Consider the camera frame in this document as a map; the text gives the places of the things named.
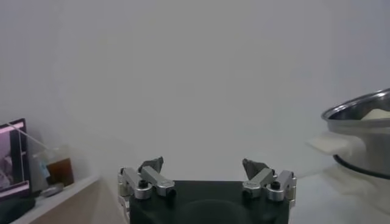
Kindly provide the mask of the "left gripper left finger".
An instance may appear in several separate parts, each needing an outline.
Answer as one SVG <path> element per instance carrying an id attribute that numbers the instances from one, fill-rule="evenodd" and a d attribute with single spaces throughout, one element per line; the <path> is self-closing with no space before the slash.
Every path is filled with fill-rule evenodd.
<path id="1" fill-rule="evenodd" d="M 176 194 L 176 184 L 164 177 L 160 172 L 163 167 L 162 156 L 144 161 L 137 169 L 121 167 L 118 171 L 118 201 L 124 213 L 130 212 L 130 198 L 147 200 L 152 197 L 153 190 L 158 196 L 169 198 Z"/>

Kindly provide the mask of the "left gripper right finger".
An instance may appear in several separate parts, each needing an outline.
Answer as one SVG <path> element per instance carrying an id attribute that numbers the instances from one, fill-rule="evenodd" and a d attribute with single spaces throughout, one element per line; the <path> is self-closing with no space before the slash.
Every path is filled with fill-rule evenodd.
<path id="1" fill-rule="evenodd" d="M 277 173 L 265 163 L 247 158 L 242 160 L 248 180 L 242 183 L 243 194 L 248 199 L 264 195 L 269 201 L 287 201 L 290 208 L 296 205 L 297 177 L 294 172 L 283 170 Z"/>

